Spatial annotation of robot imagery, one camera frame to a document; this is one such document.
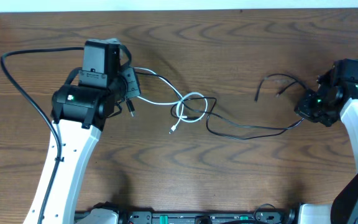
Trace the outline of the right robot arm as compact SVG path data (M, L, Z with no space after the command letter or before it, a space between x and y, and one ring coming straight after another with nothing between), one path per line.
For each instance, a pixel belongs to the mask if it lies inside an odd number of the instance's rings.
M334 201L327 205L305 203L297 222L358 223L358 59L342 59L318 77L318 89L307 90L295 106L295 113L312 123L330 127L336 121L345 126L356 163L356 174Z

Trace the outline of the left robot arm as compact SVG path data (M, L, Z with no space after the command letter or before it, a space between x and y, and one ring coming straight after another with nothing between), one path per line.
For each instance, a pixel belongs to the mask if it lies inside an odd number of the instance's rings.
M83 65L52 96L47 158L25 223L74 223L86 166L105 122L140 95L131 53L118 39L89 39Z

